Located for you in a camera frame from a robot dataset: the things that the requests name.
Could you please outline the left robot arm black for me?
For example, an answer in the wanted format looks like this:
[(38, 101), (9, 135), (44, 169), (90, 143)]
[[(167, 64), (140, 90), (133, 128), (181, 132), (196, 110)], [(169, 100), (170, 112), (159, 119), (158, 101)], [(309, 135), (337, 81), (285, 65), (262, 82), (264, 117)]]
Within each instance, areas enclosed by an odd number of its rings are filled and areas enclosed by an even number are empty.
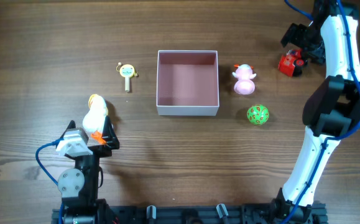
[(112, 151), (120, 147), (109, 116), (104, 118), (101, 138), (99, 145), (88, 146), (89, 137), (74, 121), (62, 134), (56, 150), (75, 161), (75, 166), (63, 171), (57, 180), (62, 195), (58, 223), (119, 223), (106, 200), (98, 198), (98, 189), (103, 184), (99, 160), (111, 157)]

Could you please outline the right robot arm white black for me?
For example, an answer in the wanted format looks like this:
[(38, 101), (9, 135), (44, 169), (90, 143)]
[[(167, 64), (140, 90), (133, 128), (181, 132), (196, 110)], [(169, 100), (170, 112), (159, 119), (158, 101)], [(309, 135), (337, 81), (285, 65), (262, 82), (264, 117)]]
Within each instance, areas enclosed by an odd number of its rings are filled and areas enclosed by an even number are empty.
[(360, 128), (358, 7), (340, 0), (315, 0), (311, 23), (292, 24), (281, 44), (300, 49), (303, 62), (326, 65), (326, 78), (305, 103), (305, 137), (293, 171), (271, 202), (270, 223), (323, 223), (314, 193), (326, 163), (342, 139)]

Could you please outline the red toy fire truck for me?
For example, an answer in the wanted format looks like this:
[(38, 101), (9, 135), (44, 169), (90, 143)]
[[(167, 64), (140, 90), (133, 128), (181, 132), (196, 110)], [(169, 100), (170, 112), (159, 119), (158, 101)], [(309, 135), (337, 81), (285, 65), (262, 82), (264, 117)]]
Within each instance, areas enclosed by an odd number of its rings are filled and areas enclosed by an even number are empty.
[(302, 70), (308, 64), (302, 57), (302, 50), (289, 50), (286, 55), (282, 55), (278, 64), (278, 70), (288, 77), (299, 77)]

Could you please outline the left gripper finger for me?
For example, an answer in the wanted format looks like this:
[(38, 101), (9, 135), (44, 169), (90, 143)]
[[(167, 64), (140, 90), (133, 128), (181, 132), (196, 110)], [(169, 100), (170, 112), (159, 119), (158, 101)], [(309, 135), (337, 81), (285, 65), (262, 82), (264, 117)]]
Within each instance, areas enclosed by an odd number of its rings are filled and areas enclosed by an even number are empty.
[(74, 120), (71, 120), (67, 126), (67, 128), (64, 130), (64, 132), (62, 133), (62, 135), (59, 137), (59, 140), (62, 140), (65, 133), (69, 130), (69, 129), (74, 129), (76, 128), (76, 123)]
[(104, 144), (107, 146), (117, 146), (118, 139), (116, 133), (114, 132), (114, 127), (110, 120), (109, 116), (106, 116), (104, 119), (104, 127), (101, 139), (104, 141)]

